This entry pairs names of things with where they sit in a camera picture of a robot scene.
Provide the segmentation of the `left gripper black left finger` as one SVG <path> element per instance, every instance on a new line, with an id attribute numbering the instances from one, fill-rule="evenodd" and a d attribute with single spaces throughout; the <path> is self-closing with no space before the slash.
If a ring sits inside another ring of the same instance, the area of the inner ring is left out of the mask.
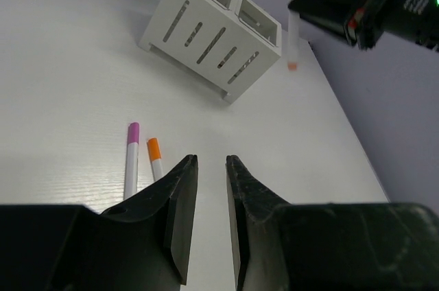
<path id="1" fill-rule="evenodd" d="M 83 205 L 1 207 L 2 290 L 179 290 L 186 284 L 198 158 L 96 213 Z"/>

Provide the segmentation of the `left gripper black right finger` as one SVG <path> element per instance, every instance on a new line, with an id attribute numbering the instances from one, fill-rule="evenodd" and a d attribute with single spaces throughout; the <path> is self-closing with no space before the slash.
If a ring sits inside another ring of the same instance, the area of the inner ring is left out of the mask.
<path id="1" fill-rule="evenodd" d="M 437 290 L 438 216 L 414 203 L 294 205 L 226 159 L 237 290 Z"/>

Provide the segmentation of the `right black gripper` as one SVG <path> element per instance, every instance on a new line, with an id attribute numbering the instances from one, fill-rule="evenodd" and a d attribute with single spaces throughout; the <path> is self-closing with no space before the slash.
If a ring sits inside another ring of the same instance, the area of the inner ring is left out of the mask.
<path id="1" fill-rule="evenodd" d="M 291 0 L 288 9 L 360 50 L 389 33 L 438 52 L 438 0 Z"/>

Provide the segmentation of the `salmon capped white marker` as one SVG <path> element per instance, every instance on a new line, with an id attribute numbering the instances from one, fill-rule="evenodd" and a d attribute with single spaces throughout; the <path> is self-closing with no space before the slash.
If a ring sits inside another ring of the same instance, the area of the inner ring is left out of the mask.
<path id="1" fill-rule="evenodd" d="M 297 70 L 299 56 L 299 14 L 289 10 L 287 66 L 290 71 Z"/>

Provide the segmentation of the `purple capped white marker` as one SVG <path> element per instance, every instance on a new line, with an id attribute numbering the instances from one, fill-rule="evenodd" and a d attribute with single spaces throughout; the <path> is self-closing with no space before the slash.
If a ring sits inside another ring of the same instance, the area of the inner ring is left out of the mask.
<path id="1" fill-rule="evenodd" d="M 139 131 L 140 125 L 138 122 L 133 122 L 128 126 L 126 166 L 123 190 L 124 200 L 135 195 L 137 192 L 140 135 Z"/>

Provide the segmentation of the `orange capped white marker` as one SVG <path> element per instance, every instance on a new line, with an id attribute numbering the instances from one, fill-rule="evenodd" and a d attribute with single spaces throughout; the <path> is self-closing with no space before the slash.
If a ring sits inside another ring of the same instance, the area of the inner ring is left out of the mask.
<path id="1" fill-rule="evenodd" d="M 148 154 L 150 158 L 152 173 L 155 181 L 164 177 L 161 151 L 157 138 L 150 138 L 147 140 Z"/>

